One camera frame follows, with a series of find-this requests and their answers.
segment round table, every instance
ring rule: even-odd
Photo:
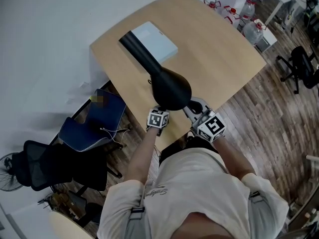
[[[82,227],[65,215],[56,211],[52,211],[49,215],[53,229],[60,239],[94,239]]]

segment beige table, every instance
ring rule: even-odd
[[[156,105],[150,78],[118,42],[129,30],[151,21],[177,47],[162,65],[183,75],[192,95],[219,108],[264,66],[265,61],[227,21],[199,0],[157,0],[105,32],[91,49],[138,122],[146,128],[149,110]],[[171,112],[169,125],[157,138],[163,150],[190,129],[183,111]]]
[[[82,227],[61,213],[53,211],[49,218],[55,234],[60,239],[94,239]]]

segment black cone-shaped object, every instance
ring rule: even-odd
[[[150,74],[154,99],[162,108],[177,111],[188,105],[191,87],[187,79],[162,67],[131,31],[120,43]]]

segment blue chair seat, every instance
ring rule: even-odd
[[[125,107],[126,104],[120,96],[97,89],[85,122],[78,123],[67,118],[58,136],[65,144],[79,152],[106,144],[115,137]]]

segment black shorts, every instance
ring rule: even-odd
[[[186,143],[186,147],[184,149],[191,149],[191,148],[205,148],[209,149],[211,151],[214,151],[218,153],[216,149],[206,140],[196,136],[189,139]],[[159,165],[168,157],[174,155],[175,153],[178,153],[182,151],[183,149],[179,146],[177,142],[172,143],[169,147],[164,149],[161,152],[160,158],[159,158]]]

